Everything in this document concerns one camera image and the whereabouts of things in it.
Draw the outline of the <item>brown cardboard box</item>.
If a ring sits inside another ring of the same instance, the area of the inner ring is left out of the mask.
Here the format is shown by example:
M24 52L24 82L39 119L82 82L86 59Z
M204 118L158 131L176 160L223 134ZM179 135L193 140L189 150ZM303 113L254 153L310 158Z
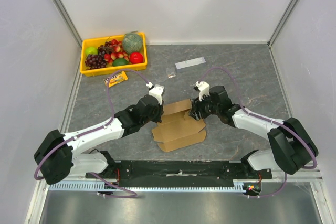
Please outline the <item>brown cardboard box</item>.
M165 105L161 122L152 130L153 138L164 152L171 152L206 138L205 122L189 116L192 105L189 99Z

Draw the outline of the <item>small clear plastic bag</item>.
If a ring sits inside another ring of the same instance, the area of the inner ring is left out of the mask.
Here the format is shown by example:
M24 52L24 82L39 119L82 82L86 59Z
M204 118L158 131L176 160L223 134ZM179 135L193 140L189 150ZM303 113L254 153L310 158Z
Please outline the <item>small clear plastic bag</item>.
M166 68L166 75L168 79L176 77L176 69L174 67Z

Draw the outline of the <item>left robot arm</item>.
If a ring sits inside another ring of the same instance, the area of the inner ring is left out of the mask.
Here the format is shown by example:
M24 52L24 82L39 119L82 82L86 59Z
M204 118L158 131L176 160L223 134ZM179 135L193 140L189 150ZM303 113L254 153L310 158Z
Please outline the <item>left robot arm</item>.
M111 178L115 165L104 154L87 154L86 150L140 130L149 122L160 122L163 114L161 95L147 94L137 104L128 106L107 121L86 129L62 134L50 131L34 154L36 180L58 183L72 174L98 173Z

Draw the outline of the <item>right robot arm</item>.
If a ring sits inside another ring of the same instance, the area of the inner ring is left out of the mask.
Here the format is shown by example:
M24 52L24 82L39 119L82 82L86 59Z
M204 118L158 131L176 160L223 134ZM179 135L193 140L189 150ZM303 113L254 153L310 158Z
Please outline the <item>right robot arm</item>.
M199 121L210 115L231 127L252 132L270 143L268 150L255 150L242 158L241 174L254 178L260 170L279 168L293 175L304 168L317 166L318 149L311 137L295 118L272 119L241 106L233 104L223 86L211 87L207 82L195 84L198 97L191 101L189 115Z

